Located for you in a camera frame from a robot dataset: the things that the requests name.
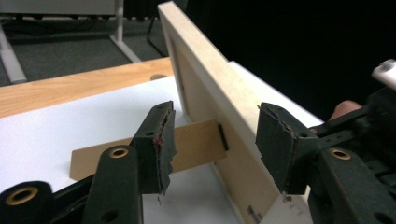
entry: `metal leg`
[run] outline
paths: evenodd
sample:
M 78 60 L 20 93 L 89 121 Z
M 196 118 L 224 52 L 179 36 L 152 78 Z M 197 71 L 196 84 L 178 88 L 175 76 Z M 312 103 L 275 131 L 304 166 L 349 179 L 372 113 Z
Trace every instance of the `metal leg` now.
M 22 71 L 21 65 L 15 56 L 14 50 L 8 43 L 3 27 L 0 24 L 0 55 L 3 65 L 6 68 L 7 75 L 11 84 L 26 82 L 26 76 Z
M 123 0 L 117 0 L 116 5 L 116 21 L 117 21 L 117 30 L 114 35 L 110 35 L 110 39 L 114 42 L 114 44 L 119 47 L 119 49 L 125 54 L 125 56 L 131 60 L 133 63 L 142 62 L 136 54 L 134 54 L 131 49 L 122 41 L 122 22 L 123 22 Z

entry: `white surface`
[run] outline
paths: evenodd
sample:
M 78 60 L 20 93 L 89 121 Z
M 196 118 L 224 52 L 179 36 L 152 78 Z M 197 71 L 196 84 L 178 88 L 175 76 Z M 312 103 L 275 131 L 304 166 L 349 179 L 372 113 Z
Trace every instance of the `white surface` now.
M 306 126 L 320 124 L 237 63 L 231 65 L 264 102 L 283 106 Z M 0 119 L 0 191 L 30 180 L 49 182 L 54 191 L 70 185 L 73 149 L 133 136 L 154 105 L 170 100 L 177 111 L 176 126 L 186 124 L 173 77 Z M 171 175 L 162 205 L 157 195 L 145 195 L 144 209 L 147 223 L 238 223 L 208 165 Z M 284 209 L 273 205 L 267 216 L 295 217 L 293 223 L 303 223 L 294 211 Z

